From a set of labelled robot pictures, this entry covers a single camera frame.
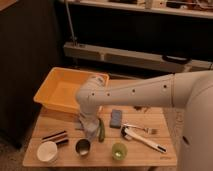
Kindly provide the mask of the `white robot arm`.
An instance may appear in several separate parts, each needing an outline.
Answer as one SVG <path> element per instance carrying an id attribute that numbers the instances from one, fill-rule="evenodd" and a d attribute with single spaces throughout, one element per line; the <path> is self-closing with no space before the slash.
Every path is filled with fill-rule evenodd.
<path id="1" fill-rule="evenodd" d="M 77 91 L 76 100 L 85 125 L 92 124 L 105 105 L 183 108 L 177 171 L 213 171 L 213 70 L 108 87 L 101 76 L 93 75 Z"/>

